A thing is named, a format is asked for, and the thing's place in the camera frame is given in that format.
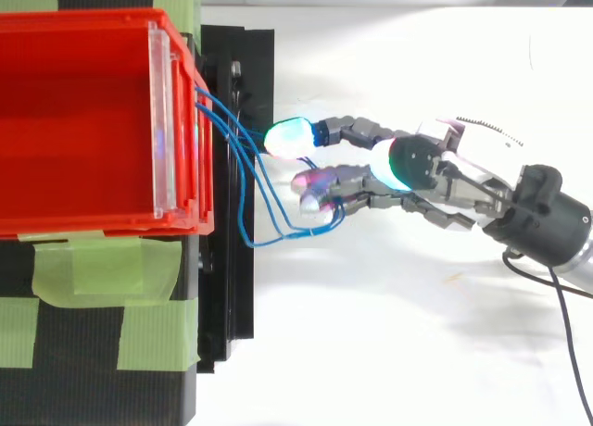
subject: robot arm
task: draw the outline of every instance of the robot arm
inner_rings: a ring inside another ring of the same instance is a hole
[[[297,174],[293,190],[303,212],[339,198],[348,215],[364,207],[402,207],[444,229],[478,225],[593,292],[590,209],[561,192],[557,170],[524,165],[523,145],[501,129],[469,119],[427,121],[415,133],[353,118],[310,127],[317,147],[346,140],[372,150],[372,163]]]

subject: screw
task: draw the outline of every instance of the screw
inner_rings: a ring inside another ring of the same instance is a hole
[[[231,64],[231,75],[234,79],[241,77],[241,62],[235,60]]]

